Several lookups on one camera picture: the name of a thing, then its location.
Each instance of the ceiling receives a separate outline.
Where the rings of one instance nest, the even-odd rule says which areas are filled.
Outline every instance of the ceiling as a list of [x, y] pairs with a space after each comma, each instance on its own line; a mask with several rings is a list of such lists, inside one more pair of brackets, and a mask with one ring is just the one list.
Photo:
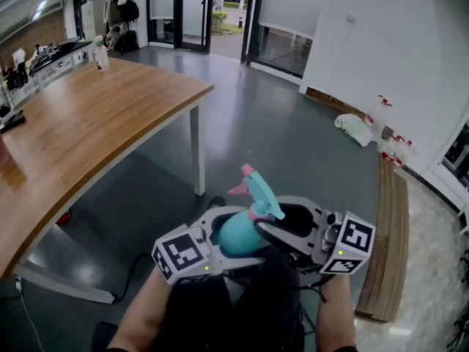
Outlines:
[[[0, 41], [32, 21], [44, 0], [3, 0], [0, 2]], [[62, 0], [47, 0], [43, 12], [61, 7]]]

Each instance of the person's arm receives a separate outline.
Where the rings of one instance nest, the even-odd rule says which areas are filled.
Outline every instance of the person's arm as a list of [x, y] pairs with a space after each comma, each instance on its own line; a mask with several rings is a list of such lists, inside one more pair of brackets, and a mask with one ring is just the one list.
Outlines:
[[171, 289], [155, 267], [129, 305], [108, 349], [147, 351], [160, 331]]
[[348, 275], [335, 275], [321, 287], [326, 302], [317, 312], [316, 344], [319, 352], [334, 352], [353, 347], [355, 326]]

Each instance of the wooden table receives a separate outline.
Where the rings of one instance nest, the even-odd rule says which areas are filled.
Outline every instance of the wooden table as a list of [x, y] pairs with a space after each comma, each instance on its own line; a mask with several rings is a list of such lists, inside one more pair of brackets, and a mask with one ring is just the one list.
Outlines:
[[3, 135], [14, 161], [0, 170], [0, 277], [17, 273], [72, 296], [111, 303], [105, 291], [25, 262], [55, 221], [125, 156], [190, 112], [193, 181], [205, 191], [204, 113], [212, 84], [167, 70], [110, 59], [85, 65], [37, 94], [27, 122]]

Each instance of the marble floor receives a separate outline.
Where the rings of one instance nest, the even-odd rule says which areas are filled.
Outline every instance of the marble floor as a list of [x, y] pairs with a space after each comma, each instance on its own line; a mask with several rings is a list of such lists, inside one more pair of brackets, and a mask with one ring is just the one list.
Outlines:
[[402, 170], [409, 191], [409, 259], [395, 323], [355, 321], [360, 352], [446, 351], [453, 322], [469, 299], [461, 283], [462, 253], [456, 213], [427, 187]]

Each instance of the teal spray bottle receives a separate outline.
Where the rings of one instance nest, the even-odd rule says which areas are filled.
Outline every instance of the teal spray bottle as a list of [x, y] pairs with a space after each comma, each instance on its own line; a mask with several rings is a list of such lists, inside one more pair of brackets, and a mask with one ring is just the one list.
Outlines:
[[228, 193], [251, 194], [254, 203], [248, 210], [241, 211], [228, 219], [220, 228], [216, 239], [223, 251], [232, 256], [249, 255], [259, 247], [262, 238], [256, 231], [254, 221], [285, 217], [272, 189], [261, 175], [249, 164], [245, 164], [241, 170], [245, 176], [243, 182]]

